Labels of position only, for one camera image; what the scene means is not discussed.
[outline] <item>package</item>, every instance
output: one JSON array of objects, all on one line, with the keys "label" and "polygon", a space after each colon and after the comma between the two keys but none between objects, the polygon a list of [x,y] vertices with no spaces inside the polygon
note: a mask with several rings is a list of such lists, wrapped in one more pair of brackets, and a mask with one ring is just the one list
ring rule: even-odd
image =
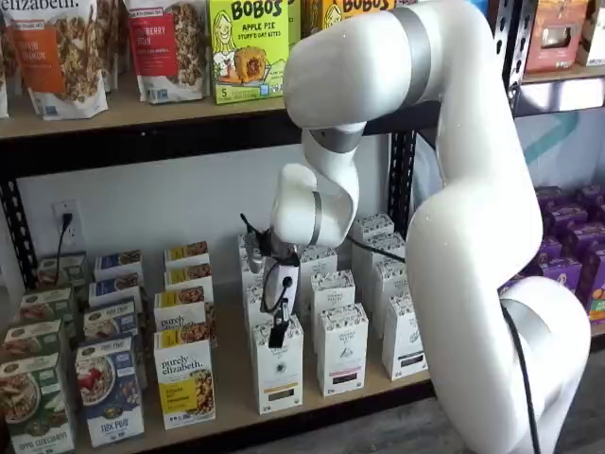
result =
[{"label": "package", "polygon": [[423,341],[409,292],[389,299],[382,342],[382,363],[391,380],[427,369]]},{"label": "package", "polygon": [[15,454],[61,454],[76,449],[76,422],[67,398],[61,354],[5,362],[0,406]]},{"label": "package", "polygon": [[36,114],[90,118],[107,110],[95,0],[3,4],[8,33]]},{"label": "package", "polygon": [[569,68],[576,60],[588,0],[538,0],[527,73]]},{"label": "package", "polygon": [[165,272],[164,287],[168,291],[203,287],[204,300],[209,302],[215,300],[212,287],[212,267],[209,263]]},{"label": "package", "polygon": [[605,4],[589,0],[576,61],[584,66],[605,64]]},{"label": "package", "polygon": [[574,257],[560,257],[541,263],[536,274],[557,281],[575,292],[580,269],[581,264]]},{"label": "package", "polygon": [[166,429],[216,417],[208,337],[204,323],[154,335],[155,366]]},{"label": "package", "polygon": [[125,0],[141,101],[208,94],[205,0]]},{"label": "package", "polygon": [[132,336],[82,345],[76,374],[93,447],[145,432]]},{"label": "package", "polygon": [[605,225],[589,222],[569,229],[563,240],[563,255],[576,257],[580,262],[589,246],[605,243]]},{"label": "package", "polygon": [[588,213],[577,203],[557,205],[544,212],[544,234],[546,236],[565,235],[574,225],[579,225],[588,219]]},{"label": "package", "polygon": [[70,341],[76,339],[78,318],[71,287],[28,291],[19,304],[19,316],[27,322],[51,321],[60,318]]},{"label": "package", "polygon": [[281,96],[288,56],[283,0],[208,0],[216,104]]},{"label": "package", "polygon": [[367,343],[368,318],[362,305],[321,312],[318,379],[324,397],[363,388]]},{"label": "package", "polygon": [[164,251],[164,263],[166,271],[210,263],[208,243],[200,241],[178,248],[167,249]]},{"label": "package", "polygon": [[372,325],[378,339],[382,339],[390,298],[409,294],[407,267],[405,263],[387,259],[377,263],[372,269],[373,301]]},{"label": "package", "polygon": [[318,351],[320,313],[335,307],[355,304],[355,282],[351,271],[315,273],[311,276],[313,299],[311,303],[311,336],[313,351]]},{"label": "package", "polygon": [[282,348],[269,348],[273,323],[253,330],[254,396],[260,414],[303,404],[303,329],[296,315],[290,319]]},{"label": "package", "polygon": [[307,246],[301,253],[301,273],[299,275],[299,294],[294,307],[299,321],[307,323],[311,317],[313,289],[311,276],[336,272],[338,268],[337,251],[323,246]]},{"label": "package", "polygon": [[153,315],[157,331],[206,323],[210,329],[211,344],[216,346],[215,304],[204,300],[202,287],[156,294]]},{"label": "package", "polygon": [[591,323],[605,323],[605,245],[588,248],[576,296],[586,307]]},{"label": "package", "polygon": [[91,308],[117,303],[128,298],[134,300],[137,313],[144,313],[139,275],[136,273],[93,282],[88,286],[88,304]]},{"label": "package", "polygon": [[145,285],[143,278],[143,254],[140,249],[125,253],[112,253],[97,257],[95,260],[95,280],[105,281],[115,277],[136,273],[139,285]]}]

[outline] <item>bobo's logo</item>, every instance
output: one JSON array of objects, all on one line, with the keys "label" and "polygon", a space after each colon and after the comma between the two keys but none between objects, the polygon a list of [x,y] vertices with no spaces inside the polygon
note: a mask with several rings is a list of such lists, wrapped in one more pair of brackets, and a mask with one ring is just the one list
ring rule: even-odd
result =
[{"label": "bobo's logo", "polygon": [[282,14],[282,0],[238,0],[231,3],[231,13],[235,21],[241,19],[242,16],[258,19],[267,14],[277,17]]}]

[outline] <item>cartoon woman on box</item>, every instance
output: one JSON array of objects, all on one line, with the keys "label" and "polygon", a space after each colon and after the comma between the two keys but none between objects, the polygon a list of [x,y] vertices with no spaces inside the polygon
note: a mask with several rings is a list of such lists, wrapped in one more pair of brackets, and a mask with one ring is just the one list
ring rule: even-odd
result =
[{"label": "cartoon woman on box", "polygon": [[222,82],[239,82],[239,78],[235,72],[236,47],[233,42],[233,24],[225,11],[220,11],[216,15],[213,30],[215,79]]}]

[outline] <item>granola bag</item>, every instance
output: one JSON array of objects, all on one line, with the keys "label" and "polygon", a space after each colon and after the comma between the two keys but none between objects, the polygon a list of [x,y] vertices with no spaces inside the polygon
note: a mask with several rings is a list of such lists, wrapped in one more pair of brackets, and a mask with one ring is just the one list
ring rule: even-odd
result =
[{"label": "granola bag", "polygon": [[61,120],[107,110],[96,0],[8,0],[2,7],[36,114]]},{"label": "granola bag", "polygon": [[205,0],[124,0],[141,101],[208,94]]}]

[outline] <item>orange label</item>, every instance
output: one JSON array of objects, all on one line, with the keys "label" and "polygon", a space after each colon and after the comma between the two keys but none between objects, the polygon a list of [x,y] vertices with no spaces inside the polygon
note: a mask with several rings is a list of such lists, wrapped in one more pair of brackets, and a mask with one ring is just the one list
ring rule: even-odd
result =
[{"label": "orange label", "polygon": [[9,26],[9,36],[29,88],[42,93],[65,91],[55,28],[43,21],[20,21]]}]

